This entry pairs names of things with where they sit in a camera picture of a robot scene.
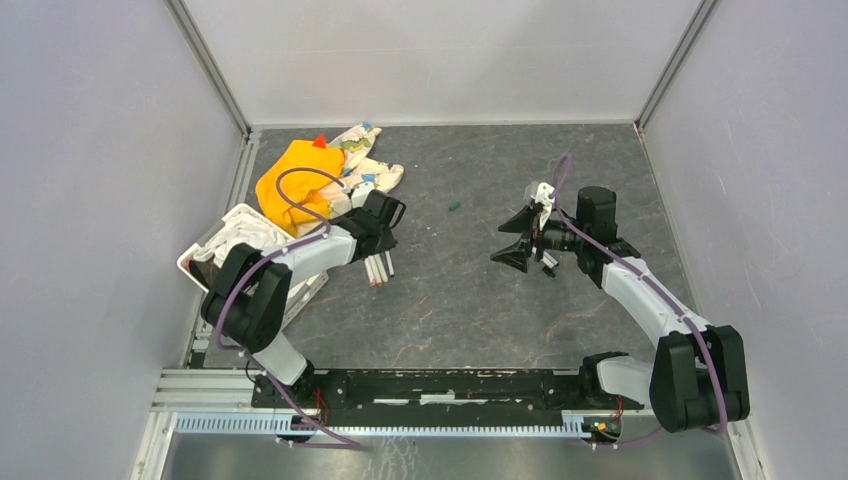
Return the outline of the white pen capped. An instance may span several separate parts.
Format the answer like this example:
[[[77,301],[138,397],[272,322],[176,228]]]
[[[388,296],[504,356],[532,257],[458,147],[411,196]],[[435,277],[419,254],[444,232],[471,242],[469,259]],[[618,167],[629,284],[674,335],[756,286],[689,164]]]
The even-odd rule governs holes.
[[[559,262],[549,252],[544,252],[541,261],[550,269],[554,269],[559,265]]]

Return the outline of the white pen yellow tip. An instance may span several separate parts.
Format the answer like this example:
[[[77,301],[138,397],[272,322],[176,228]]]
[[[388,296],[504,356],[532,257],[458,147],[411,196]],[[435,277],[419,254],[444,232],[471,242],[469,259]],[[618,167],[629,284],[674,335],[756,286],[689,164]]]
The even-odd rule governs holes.
[[[376,269],[377,269],[377,271],[380,275],[380,282],[386,283],[389,280],[389,275],[388,275],[388,271],[385,267],[385,264],[383,262],[382,257],[379,254],[377,254],[375,256],[374,262],[375,262],[375,265],[376,265]]]

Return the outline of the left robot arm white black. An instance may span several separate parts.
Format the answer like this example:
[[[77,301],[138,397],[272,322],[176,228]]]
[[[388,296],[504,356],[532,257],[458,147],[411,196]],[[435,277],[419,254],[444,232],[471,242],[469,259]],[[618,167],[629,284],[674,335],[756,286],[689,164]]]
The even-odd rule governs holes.
[[[314,381],[304,374],[310,362],[282,333],[291,287],[395,248],[394,228],[405,212],[405,203],[371,191],[361,205],[293,242],[263,249],[237,244],[203,300],[201,318],[277,380],[275,392],[288,406],[306,405],[314,394]]]

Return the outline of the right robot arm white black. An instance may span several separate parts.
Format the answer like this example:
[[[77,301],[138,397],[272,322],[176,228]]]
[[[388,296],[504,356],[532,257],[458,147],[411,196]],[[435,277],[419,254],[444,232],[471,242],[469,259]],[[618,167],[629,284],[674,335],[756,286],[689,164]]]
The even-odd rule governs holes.
[[[744,342],[731,326],[714,326],[677,299],[650,271],[640,253],[618,234],[617,196],[600,186],[579,190],[576,212],[560,209],[554,186],[533,182],[525,206],[499,231],[516,233],[513,245],[491,260],[521,272],[532,261],[547,271],[552,252],[575,255],[582,273],[621,305],[655,348],[652,362],[623,352],[585,358],[577,382],[580,400],[602,408],[616,396],[650,408],[669,433],[722,432],[751,412]]]

